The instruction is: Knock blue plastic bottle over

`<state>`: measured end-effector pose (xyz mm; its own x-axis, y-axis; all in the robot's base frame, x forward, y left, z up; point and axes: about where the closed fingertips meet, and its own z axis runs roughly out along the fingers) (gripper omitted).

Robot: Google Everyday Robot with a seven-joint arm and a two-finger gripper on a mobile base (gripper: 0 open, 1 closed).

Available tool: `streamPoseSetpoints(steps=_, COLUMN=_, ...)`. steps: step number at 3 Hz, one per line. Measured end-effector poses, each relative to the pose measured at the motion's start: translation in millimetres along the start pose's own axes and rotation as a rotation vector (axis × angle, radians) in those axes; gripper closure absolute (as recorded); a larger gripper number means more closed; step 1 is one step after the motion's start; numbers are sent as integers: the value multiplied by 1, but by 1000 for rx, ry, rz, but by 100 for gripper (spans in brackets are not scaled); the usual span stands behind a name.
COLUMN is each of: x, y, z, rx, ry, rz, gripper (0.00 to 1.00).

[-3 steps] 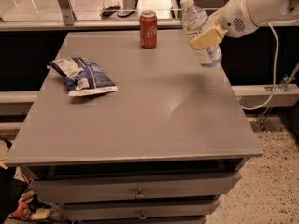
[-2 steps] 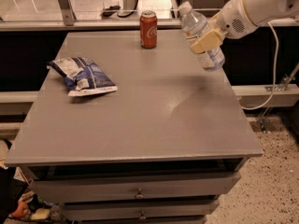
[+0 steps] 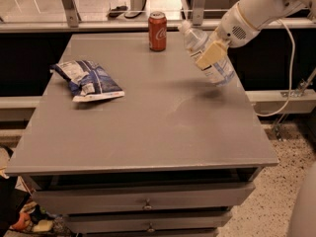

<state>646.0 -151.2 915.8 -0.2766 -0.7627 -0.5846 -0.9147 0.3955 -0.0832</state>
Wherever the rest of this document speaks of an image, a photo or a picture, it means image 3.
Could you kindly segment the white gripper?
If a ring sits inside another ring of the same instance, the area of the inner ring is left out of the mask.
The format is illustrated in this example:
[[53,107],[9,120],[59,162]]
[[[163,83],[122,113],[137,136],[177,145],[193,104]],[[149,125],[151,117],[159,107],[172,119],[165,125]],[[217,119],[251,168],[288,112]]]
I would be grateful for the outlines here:
[[228,44],[232,48],[246,45],[259,34],[260,25],[258,15],[237,2],[224,14],[216,30],[209,35],[212,43],[197,59],[197,67],[205,69],[224,58]]

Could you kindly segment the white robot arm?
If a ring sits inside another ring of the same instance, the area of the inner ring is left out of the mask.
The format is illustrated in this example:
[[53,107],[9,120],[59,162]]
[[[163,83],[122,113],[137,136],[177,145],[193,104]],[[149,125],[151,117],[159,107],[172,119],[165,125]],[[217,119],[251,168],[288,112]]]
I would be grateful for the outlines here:
[[254,39],[269,23],[307,7],[316,14],[316,0],[239,0],[222,17],[211,34],[213,42],[196,61],[201,70],[215,64],[229,47]]

